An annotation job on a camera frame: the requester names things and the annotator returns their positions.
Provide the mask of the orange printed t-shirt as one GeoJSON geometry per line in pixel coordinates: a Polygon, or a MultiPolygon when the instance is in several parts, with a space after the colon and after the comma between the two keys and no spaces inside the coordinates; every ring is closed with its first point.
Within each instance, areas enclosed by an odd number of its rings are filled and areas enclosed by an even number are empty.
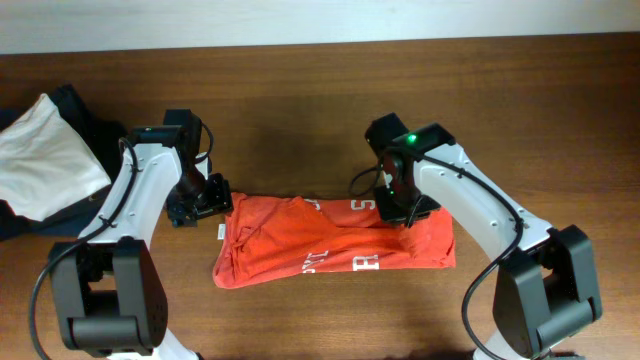
{"type": "Polygon", "coordinates": [[[235,193],[213,281],[237,289],[296,275],[456,265],[453,219],[436,210],[411,227],[382,221],[373,200],[235,193]]]}

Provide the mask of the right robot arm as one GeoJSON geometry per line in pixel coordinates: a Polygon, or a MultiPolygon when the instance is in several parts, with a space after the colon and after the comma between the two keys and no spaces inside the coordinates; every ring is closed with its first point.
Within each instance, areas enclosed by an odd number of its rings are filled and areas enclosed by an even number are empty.
{"type": "Polygon", "coordinates": [[[474,358],[555,359],[554,346],[601,318],[592,242],[580,228],[557,229],[519,205],[437,123],[411,131],[390,113],[370,124],[365,139],[384,181],[369,189],[383,221],[412,225],[445,209],[490,260],[461,305],[474,358]],[[497,275],[497,330],[482,342],[472,330],[469,304],[491,273],[497,275]]]}

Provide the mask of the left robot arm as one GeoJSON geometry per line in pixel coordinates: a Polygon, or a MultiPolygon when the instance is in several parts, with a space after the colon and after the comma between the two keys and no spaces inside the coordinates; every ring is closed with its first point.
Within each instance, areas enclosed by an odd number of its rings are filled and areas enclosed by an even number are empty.
{"type": "Polygon", "coordinates": [[[74,242],[56,243],[51,280],[66,348],[107,359],[197,359],[168,328],[168,300],[150,255],[158,219],[176,228],[233,209],[229,183],[200,150],[211,132],[188,109],[120,139],[122,164],[106,200],[74,242]]]}

